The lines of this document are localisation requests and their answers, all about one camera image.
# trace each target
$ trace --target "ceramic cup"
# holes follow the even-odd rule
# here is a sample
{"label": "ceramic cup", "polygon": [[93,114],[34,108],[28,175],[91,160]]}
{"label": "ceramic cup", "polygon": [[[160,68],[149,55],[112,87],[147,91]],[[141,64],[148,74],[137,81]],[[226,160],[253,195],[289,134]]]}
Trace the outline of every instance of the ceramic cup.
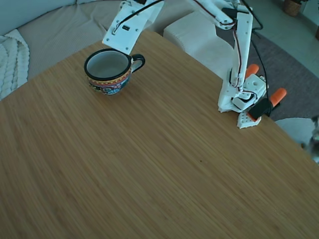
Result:
{"label": "ceramic cup", "polygon": [[141,54],[128,56],[115,49],[103,49],[88,57],[84,70],[95,91],[114,95],[129,82],[132,73],[144,64],[145,58]]}

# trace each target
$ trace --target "wicker basket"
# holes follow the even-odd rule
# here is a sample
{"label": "wicker basket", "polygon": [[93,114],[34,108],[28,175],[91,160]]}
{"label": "wicker basket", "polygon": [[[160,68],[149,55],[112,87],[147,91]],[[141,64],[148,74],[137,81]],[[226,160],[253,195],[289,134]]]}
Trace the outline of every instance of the wicker basket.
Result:
{"label": "wicker basket", "polygon": [[297,16],[301,8],[301,4],[294,2],[293,0],[285,0],[283,10],[290,16]]}

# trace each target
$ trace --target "gray rug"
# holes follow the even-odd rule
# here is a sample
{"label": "gray rug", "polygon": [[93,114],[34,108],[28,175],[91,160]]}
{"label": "gray rug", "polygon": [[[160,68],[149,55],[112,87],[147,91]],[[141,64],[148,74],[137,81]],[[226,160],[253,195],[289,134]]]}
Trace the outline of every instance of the gray rug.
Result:
{"label": "gray rug", "polygon": [[[217,29],[217,34],[233,45],[234,39],[231,31]],[[271,118],[281,120],[292,117],[311,118],[318,115],[319,79],[270,40],[263,36],[261,39],[253,36],[253,40],[266,67],[269,94],[271,95],[280,87],[288,91],[281,105],[272,112]],[[259,58],[254,48],[251,47],[248,65],[252,63],[260,66],[259,74],[263,75]]]}

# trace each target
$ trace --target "mug rim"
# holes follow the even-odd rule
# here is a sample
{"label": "mug rim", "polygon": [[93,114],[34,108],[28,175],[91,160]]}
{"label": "mug rim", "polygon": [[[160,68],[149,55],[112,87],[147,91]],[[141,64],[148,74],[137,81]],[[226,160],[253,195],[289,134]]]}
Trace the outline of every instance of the mug rim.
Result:
{"label": "mug rim", "polygon": [[[88,66],[89,61],[90,61],[94,56],[96,56],[97,54],[102,53],[102,52],[105,52],[105,51],[116,51],[116,52],[119,52],[119,53],[123,54],[124,56],[126,56],[127,59],[128,59],[128,62],[129,62],[127,68],[125,68],[125,70],[124,70],[123,72],[121,72],[121,73],[119,73],[119,74],[117,74],[117,75],[115,75],[115,76],[112,76],[112,77],[96,77],[96,76],[91,75],[91,74],[89,73],[89,71],[87,70],[87,66]],[[96,52],[92,53],[92,54],[85,60],[85,63],[84,63],[84,71],[85,71],[85,74],[86,74],[88,77],[90,77],[91,79],[93,79],[93,80],[96,80],[96,81],[111,81],[111,80],[114,80],[114,79],[116,79],[116,78],[119,78],[119,77],[123,76],[126,72],[128,72],[128,70],[130,69],[131,65],[132,65],[132,63],[131,63],[131,56],[126,55],[126,54],[124,54],[123,52],[118,51],[118,50],[113,49],[113,48],[106,48],[106,49],[102,49],[102,50],[99,50],[99,51],[96,51]]]}

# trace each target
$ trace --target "sofa cushion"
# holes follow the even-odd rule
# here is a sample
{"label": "sofa cushion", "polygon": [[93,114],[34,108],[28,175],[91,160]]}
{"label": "sofa cushion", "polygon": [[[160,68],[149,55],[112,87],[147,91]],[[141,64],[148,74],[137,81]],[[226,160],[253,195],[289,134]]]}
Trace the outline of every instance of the sofa cushion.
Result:
{"label": "sofa cushion", "polygon": [[28,79],[102,40],[119,4],[108,0],[62,7],[20,27],[30,49]]}
{"label": "sofa cushion", "polygon": [[83,4],[83,3],[89,3],[92,1],[103,1],[103,0],[77,0],[76,4]]}
{"label": "sofa cushion", "polygon": [[76,0],[0,0],[0,35]]}

